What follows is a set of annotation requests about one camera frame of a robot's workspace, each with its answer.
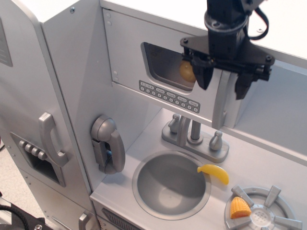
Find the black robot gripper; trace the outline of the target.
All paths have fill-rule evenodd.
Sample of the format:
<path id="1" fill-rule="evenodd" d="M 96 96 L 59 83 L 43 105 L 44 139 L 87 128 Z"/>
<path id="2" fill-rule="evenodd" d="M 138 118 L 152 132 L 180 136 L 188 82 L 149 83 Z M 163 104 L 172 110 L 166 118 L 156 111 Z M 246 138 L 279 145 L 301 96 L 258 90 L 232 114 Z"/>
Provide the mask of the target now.
<path id="1" fill-rule="evenodd" d="M 214 68 L 236 73 L 236 100 L 243 100 L 252 82 L 269 80 L 274 57 L 255 45 L 253 40 L 264 38 L 269 31 L 269 20 L 264 14 L 260 18 L 266 29 L 258 36 L 248 34 L 249 14 L 236 18 L 206 14 L 204 22 L 208 34 L 180 41 L 184 48 L 182 60 L 190 62 L 198 85 L 207 90 Z"/>

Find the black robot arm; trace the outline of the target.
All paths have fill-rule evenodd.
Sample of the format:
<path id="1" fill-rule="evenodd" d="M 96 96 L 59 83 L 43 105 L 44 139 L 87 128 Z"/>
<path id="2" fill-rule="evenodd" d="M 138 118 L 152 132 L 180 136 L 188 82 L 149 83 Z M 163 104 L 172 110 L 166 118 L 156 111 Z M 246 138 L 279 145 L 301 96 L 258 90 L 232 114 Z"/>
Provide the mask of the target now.
<path id="1" fill-rule="evenodd" d="M 198 85 L 206 90 L 213 70 L 237 74 L 236 99 L 245 98 L 253 82 L 268 81 L 273 55 L 252 44 L 264 38 L 268 29 L 258 36 L 249 36 L 249 18 L 255 12 L 269 26 L 267 16 L 259 8 L 260 0 L 209 0 L 204 15 L 208 30 L 205 36 L 183 38 L 182 59 L 190 63 Z"/>

